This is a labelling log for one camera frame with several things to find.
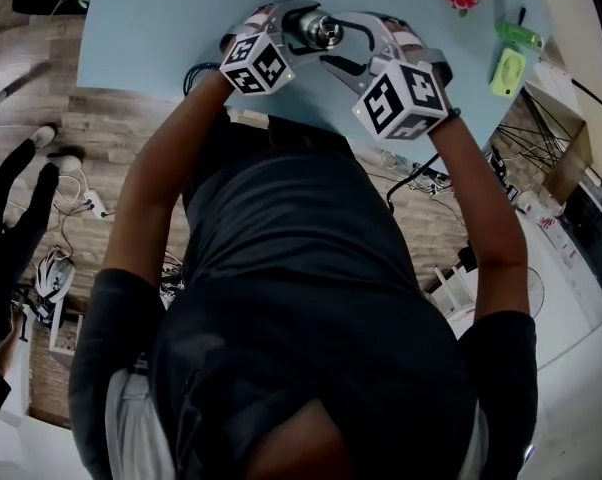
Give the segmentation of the person's left hand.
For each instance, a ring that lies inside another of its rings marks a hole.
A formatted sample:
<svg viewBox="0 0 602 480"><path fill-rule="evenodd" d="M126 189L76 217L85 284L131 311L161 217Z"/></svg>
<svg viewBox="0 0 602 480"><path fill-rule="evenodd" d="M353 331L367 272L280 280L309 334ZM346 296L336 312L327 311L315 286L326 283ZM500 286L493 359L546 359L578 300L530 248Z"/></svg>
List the person's left hand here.
<svg viewBox="0 0 602 480"><path fill-rule="evenodd" d="M255 9L243 23L243 34L254 35L278 31L278 7L278 3L270 3Z"/></svg>

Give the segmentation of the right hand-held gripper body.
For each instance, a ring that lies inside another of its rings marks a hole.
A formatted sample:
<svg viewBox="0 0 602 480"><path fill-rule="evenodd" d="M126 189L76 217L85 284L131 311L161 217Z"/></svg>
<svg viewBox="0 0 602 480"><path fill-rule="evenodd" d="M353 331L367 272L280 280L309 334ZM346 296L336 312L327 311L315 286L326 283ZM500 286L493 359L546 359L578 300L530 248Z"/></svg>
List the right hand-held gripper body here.
<svg viewBox="0 0 602 480"><path fill-rule="evenodd" d="M367 74L352 114L375 140L415 140L448 116L442 89L451 71L441 50L383 45L371 51Z"/></svg>

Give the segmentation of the white power strip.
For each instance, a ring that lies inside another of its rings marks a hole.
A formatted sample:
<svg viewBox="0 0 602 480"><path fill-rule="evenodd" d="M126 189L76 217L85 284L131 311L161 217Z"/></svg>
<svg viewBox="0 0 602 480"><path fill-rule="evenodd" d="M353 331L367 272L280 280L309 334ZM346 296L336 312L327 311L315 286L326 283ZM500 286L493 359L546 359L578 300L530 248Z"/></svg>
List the white power strip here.
<svg viewBox="0 0 602 480"><path fill-rule="evenodd" d="M97 219L105 219L109 216L109 212L99 194L93 190L88 189L84 192L85 203L88 206L89 210L93 213L93 215Z"/></svg>

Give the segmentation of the white helmet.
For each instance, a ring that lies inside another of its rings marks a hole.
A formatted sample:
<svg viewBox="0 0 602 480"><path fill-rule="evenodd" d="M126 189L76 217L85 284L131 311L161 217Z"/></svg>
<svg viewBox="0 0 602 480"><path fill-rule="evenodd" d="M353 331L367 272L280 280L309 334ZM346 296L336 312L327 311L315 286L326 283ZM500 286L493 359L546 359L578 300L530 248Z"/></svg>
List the white helmet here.
<svg viewBox="0 0 602 480"><path fill-rule="evenodd" d="M37 265L35 289L49 303L62 301L69 292L76 268L60 249L53 248Z"/></svg>

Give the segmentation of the person's right hand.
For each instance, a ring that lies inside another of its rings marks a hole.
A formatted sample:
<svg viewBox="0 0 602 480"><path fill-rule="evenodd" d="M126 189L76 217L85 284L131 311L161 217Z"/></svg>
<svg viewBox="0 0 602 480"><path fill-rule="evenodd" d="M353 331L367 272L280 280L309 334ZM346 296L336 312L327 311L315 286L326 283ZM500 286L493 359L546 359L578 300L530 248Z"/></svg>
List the person's right hand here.
<svg viewBox="0 0 602 480"><path fill-rule="evenodd" d="M421 39L405 21L391 16L384 17L382 21L404 55L424 49Z"/></svg>

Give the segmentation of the person's left forearm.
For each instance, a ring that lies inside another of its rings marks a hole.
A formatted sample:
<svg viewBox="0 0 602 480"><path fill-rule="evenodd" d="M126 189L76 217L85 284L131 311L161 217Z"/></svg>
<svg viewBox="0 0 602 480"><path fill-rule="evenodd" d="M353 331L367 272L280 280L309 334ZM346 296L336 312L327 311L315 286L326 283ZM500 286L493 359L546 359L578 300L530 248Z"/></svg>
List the person's left forearm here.
<svg viewBox="0 0 602 480"><path fill-rule="evenodd" d="M137 154L120 192L105 269L160 284L174 207L232 92L222 74L207 74Z"/></svg>

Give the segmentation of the white wooden crate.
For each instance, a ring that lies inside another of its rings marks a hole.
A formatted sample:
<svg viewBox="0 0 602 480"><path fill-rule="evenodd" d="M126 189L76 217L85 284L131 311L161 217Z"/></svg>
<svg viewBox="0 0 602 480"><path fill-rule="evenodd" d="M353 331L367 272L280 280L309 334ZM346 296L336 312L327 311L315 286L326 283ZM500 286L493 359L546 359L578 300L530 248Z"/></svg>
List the white wooden crate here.
<svg viewBox="0 0 602 480"><path fill-rule="evenodd" d="M64 300L56 303L49 333L48 352L52 359L67 370L71 368L83 323L83 313L68 310Z"/></svg>

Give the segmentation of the white wooden rack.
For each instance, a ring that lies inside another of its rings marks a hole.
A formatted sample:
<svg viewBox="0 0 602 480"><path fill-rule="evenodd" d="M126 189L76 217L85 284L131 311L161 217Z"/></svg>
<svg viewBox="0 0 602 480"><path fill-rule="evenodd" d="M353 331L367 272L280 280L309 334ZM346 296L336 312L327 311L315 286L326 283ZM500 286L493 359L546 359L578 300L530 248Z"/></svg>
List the white wooden rack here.
<svg viewBox="0 0 602 480"><path fill-rule="evenodd" d="M430 300L450 322L472 316L475 310L477 270L467 272L464 267L452 266L444 273L435 266L437 282L427 290Z"/></svg>

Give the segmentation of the green plastic bottle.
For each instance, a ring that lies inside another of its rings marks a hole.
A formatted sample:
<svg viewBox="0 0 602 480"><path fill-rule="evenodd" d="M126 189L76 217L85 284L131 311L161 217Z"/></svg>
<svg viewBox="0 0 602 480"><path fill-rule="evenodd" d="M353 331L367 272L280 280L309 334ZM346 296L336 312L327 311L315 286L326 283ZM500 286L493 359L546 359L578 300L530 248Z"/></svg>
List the green plastic bottle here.
<svg viewBox="0 0 602 480"><path fill-rule="evenodd" d="M500 39L512 44L524 47L534 52L540 52L544 46L543 37L523 26L527 9L522 7L519 10L517 22L500 20L495 24L495 30Z"/></svg>

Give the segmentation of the person's right forearm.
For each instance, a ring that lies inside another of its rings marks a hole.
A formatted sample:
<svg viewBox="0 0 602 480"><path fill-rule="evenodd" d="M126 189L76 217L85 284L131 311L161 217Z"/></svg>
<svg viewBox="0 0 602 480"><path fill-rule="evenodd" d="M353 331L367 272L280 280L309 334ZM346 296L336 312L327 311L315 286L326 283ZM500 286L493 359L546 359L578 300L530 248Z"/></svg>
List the person's right forearm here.
<svg viewBox="0 0 602 480"><path fill-rule="evenodd" d="M475 318L528 315L526 241L492 168L459 117L435 128L430 139L451 178L477 261Z"/></svg>

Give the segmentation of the lime green handheld fan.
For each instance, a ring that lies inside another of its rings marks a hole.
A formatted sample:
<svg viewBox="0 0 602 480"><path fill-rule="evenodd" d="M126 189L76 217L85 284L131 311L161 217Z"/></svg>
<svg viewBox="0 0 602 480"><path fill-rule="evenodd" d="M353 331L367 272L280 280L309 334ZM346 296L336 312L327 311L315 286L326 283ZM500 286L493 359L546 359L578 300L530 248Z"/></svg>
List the lime green handheld fan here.
<svg viewBox="0 0 602 480"><path fill-rule="evenodd" d="M523 54L505 47L490 82L492 93L504 98L514 98L523 78L525 66L526 57Z"/></svg>

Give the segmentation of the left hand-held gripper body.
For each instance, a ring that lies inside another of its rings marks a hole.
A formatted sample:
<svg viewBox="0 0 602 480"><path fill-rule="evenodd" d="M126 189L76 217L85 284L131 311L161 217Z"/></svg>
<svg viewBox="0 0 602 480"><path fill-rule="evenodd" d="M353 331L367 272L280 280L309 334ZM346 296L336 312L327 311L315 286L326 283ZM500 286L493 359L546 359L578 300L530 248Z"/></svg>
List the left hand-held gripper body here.
<svg viewBox="0 0 602 480"><path fill-rule="evenodd" d="M295 74L285 52L281 27L274 33L243 34L243 24L232 27L223 37L220 72L245 96L271 95L290 83Z"/></svg>

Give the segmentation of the black standing fan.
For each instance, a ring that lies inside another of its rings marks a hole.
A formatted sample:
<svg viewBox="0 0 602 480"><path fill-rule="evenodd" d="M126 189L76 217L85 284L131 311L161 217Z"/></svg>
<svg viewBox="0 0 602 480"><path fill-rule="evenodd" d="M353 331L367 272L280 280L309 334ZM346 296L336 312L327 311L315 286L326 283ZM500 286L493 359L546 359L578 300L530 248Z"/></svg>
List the black standing fan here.
<svg viewBox="0 0 602 480"><path fill-rule="evenodd" d="M540 274L532 267L527 269L527 292L530 315L536 318L545 301L545 286Z"/></svg>

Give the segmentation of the person's black shirt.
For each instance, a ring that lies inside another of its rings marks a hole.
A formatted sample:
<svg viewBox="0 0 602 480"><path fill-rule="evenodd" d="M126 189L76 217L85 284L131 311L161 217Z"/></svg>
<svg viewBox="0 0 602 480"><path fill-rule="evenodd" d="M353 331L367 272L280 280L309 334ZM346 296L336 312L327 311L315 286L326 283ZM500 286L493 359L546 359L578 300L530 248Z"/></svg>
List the person's black shirt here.
<svg viewBox="0 0 602 480"><path fill-rule="evenodd" d="M517 480L535 324L456 337L344 140L224 108L160 284L97 274L69 395L93 480Z"/></svg>

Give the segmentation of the dark metal cylindrical part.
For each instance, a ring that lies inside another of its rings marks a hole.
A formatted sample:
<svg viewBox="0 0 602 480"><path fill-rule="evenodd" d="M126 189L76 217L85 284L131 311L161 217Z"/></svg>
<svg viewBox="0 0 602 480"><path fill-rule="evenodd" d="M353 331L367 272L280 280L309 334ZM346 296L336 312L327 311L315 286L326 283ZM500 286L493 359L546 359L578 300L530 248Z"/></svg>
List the dark metal cylindrical part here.
<svg viewBox="0 0 602 480"><path fill-rule="evenodd" d="M315 49L332 49L343 38L341 25L330 14L319 9L304 16L301 30L305 33L307 44Z"/></svg>

